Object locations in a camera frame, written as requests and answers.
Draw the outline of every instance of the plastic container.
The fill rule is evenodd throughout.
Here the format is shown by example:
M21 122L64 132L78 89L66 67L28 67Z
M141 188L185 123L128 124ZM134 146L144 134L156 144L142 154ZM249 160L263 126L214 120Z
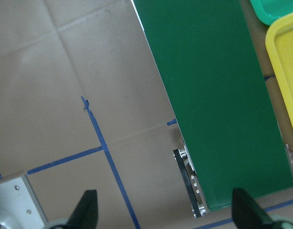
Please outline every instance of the plastic container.
M293 13L270 26L266 48L293 126Z
M267 25L293 12L293 0L250 0L250 2L257 17Z

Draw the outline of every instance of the beige floor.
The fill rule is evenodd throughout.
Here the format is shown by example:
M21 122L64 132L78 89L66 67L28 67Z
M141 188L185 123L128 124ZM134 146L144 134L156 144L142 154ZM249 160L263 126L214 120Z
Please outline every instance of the beige floor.
M0 1L0 172L7 176L98 147L90 101L143 229L192 229L230 210L192 217L172 151L182 146L130 0ZM99 229L134 228L104 153L29 176L49 220L98 190ZM263 207L293 190L262 198ZM293 205L275 213L293 218ZM232 228L227 225L220 228Z

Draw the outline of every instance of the yellow tray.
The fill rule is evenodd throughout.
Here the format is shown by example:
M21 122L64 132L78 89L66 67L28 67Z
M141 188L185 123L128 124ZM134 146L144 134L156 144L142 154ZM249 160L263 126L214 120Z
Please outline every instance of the yellow tray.
M293 126L293 13L269 27L266 48Z

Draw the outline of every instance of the teal plastic container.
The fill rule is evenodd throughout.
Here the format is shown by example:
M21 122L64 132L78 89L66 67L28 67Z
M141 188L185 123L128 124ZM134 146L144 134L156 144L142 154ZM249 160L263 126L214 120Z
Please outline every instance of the teal plastic container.
M267 25L293 12L293 0L250 0L250 2L257 17Z

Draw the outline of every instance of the green conveyor belt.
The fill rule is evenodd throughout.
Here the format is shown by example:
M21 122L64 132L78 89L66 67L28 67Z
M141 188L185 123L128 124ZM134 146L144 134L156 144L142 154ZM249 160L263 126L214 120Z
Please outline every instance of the green conveyor belt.
M210 210L293 187L238 0L134 0Z

